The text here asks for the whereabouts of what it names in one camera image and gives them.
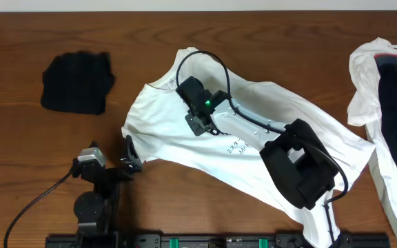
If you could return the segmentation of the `white robot print t-shirt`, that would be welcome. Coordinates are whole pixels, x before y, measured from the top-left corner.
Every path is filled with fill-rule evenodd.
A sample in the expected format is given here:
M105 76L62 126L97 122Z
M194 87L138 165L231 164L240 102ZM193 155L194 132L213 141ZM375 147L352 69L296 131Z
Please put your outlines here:
M222 90L271 121L308 123L338 167L333 189L313 209L299 209L277 190L258 150L232 135L195 136L185 120L189 108L176 93L190 76L211 93ZM196 48L179 50L171 70L142 89L122 132L132 137L142 161L162 159L199 169L284 211L303 225L304 238L315 247L335 245L340 231L332 204L347 193L375 148L303 97L272 82L246 81L211 52Z

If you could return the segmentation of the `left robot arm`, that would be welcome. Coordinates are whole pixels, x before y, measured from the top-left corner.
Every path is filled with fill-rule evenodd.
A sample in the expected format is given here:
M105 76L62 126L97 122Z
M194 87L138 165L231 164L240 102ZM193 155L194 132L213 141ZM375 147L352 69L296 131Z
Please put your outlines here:
M126 246L126 239L116 227L121 184L131 181L143 169L130 135L123 138L119 165L107 168L106 162L95 142L73 160L72 177L93 184L93 190L82 193L74 203L78 220L76 247Z

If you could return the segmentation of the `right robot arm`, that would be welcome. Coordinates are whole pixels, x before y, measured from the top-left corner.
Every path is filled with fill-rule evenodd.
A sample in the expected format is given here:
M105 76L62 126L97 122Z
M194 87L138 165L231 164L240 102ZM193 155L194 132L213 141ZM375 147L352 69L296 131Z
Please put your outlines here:
M333 189L338 167L305 121L271 121L222 90L211 93L193 76L176 93L189 108L185 119L195 136L232 135L258 150L277 190L293 206L313 209Z

